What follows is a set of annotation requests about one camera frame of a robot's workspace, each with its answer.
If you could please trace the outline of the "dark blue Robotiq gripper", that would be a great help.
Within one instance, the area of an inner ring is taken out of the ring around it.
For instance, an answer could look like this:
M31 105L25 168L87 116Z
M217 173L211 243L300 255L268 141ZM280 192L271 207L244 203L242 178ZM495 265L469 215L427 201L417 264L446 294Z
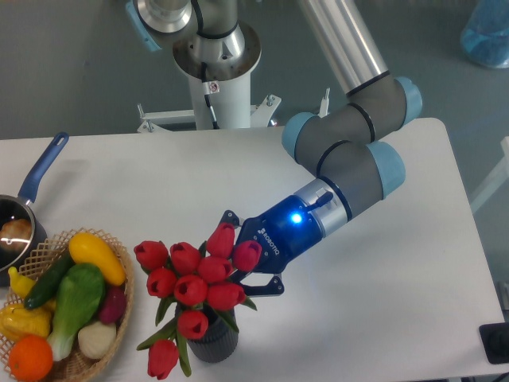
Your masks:
M231 210L226 210L220 223L241 227L237 244L253 240L262 247L254 273L274 274L263 286L248 286L240 283L250 298L280 296L285 292L283 272L289 262L310 249L323 238L315 209L327 204L323 195L307 205L300 197L291 195L259 216L248 218L243 223Z

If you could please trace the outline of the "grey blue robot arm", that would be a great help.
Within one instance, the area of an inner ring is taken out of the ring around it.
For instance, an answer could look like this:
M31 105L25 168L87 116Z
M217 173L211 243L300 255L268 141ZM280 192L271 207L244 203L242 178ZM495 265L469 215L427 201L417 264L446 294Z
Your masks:
M274 207L239 224L240 243L262 248L254 267L271 275L248 286L250 297L279 295L286 265L385 199L405 180L398 153L383 140L416 119L417 86L390 74L352 1L303 1L306 19L348 103L329 115L302 112L282 132L282 145L312 181ZM146 46L171 49L187 76L199 130L260 127L251 106L251 72L261 56L256 32L235 1L130 1L126 6Z

